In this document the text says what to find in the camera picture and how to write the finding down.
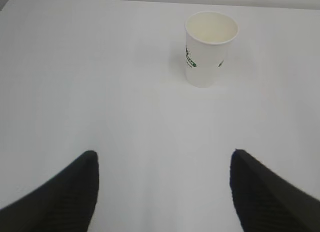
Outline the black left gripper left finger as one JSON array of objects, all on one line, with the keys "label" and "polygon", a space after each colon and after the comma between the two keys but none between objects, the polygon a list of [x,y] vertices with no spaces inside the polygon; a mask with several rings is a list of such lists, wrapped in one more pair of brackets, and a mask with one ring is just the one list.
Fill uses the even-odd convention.
[{"label": "black left gripper left finger", "polygon": [[1,231],[87,231],[99,193],[99,161],[86,151],[39,188],[0,210]]}]

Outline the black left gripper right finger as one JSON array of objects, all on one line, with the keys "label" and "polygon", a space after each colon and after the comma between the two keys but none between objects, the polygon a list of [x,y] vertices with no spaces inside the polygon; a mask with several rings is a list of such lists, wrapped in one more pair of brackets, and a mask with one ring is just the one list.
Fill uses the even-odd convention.
[{"label": "black left gripper right finger", "polygon": [[244,150],[233,152],[233,205],[243,231],[319,231],[320,202]]}]

